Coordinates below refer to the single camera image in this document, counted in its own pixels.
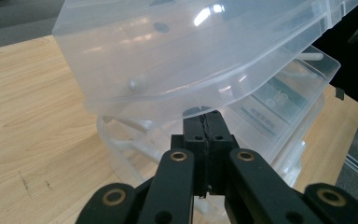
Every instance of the wooden table surface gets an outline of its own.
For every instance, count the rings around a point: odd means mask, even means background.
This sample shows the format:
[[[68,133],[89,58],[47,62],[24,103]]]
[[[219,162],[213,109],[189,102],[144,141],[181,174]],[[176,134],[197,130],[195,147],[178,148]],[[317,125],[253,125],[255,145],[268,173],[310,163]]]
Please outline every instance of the wooden table surface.
[[[358,103],[335,97],[306,138],[296,189],[335,184],[358,127]],[[0,48],[0,223],[74,223],[99,187],[120,181],[53,37]]]

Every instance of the black object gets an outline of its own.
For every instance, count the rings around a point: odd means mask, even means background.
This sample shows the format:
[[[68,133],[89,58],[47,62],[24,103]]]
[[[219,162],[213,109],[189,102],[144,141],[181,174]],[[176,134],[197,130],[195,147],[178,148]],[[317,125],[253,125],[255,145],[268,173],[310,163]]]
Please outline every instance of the black object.
[[[221,114],[184,119],[156,175],[134,189],[99,189],[76,223],[192,223],[193,196],[225,195],[231,223],[358,223],[358,202],[326,184],[289,188],[256,152],[239,148]]]
[[[336,88],[336,97],[343,101],[345,98],[345,91],[340,88]]]
[[[358,41],[348,43],[352,36],[358,36],[356,30],[358,30],[358,6],[333,28],[324,32],[312,43],[312,46],[339,61],[341,67],[330,84],[345,90],[347,96],[358,102]]]

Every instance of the stacked plastic trays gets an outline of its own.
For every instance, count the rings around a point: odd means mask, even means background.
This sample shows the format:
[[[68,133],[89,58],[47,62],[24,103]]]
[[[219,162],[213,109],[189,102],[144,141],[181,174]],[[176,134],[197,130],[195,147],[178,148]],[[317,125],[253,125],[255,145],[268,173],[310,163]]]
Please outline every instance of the stacked plastic trays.
[[[294,185],[339,63],[310,47],[358,0],[66,0],[53,34],[98,114],[115,173],[152,176],[182,119],[219,110]],[[202,108],[185,114],[189,108]],[[198,202],[209,217],[220,202]]]

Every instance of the screw hole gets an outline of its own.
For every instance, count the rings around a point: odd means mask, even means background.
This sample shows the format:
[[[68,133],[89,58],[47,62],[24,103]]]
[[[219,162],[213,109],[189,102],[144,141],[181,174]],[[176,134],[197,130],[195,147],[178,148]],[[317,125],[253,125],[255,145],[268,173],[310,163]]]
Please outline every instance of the screw hole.
[[[126,196],[123,189],[111,189],[104,194],[103,203],[107,206],[115,206],[124,202]]]
[[[324,193],[324,197],[330,201],[333,201],[333,202],[338,202],[339,201],[339,198],[336,194],[333,194],[331,192],[325,192]]]
[[[316,194],[323,202],[335,207],[342,207],[347,204],[345,198],[332,189],[318,189]]]
[[[297,212],[288,212],[286,213],[286,219],[294,224],[304,223],[304,218]]]
[[[158,212],[155,215],[155,221],[158,224],[168,224],[172,221],[172,215],[166,211]]]
[[[170,158],[173,161],[184,161],[185,159],[187,159],[187,155],[183,152],[176,151],[171,153]]]
[[[242,161],[252,161],[255,159],[255,156],[250,152],[240,152],[238,153],[238,158]]]

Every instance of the clear plastic bin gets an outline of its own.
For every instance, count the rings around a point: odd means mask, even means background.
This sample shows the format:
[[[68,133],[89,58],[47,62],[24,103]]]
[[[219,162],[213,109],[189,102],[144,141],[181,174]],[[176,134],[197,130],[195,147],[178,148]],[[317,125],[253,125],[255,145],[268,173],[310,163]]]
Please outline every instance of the clear plastic bin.
[[[322,109],[322,92],[338,68],[337,61],[309,47],[250,96],[217,108],[240,147],[260,153],[289,186],[301,170],[302,137]],[[154,175],[171,135],[183,133],[183,121],[99,116],[97,128],[117,176],[138,186]],[[220,218],[222,200],[207,197],[196,208]]]
[[[357,4],[66,0],[53,34],[89,112],[172,120],[252,94]]]

